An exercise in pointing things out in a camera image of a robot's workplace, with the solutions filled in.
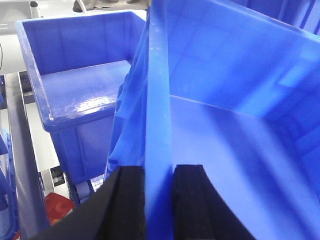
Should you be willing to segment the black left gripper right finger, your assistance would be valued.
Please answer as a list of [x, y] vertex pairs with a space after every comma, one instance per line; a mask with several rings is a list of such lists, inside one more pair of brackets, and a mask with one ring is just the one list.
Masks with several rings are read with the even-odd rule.
[[176, 166], [171, 191], [176, 240], [253, 240], [202, 165]]

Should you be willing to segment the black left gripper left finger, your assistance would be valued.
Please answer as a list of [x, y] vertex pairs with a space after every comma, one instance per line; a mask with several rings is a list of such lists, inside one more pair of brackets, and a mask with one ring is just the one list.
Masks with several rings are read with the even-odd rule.
[[145, 240], [145, 171], [118, 166], [89, 199], [36, 240]]

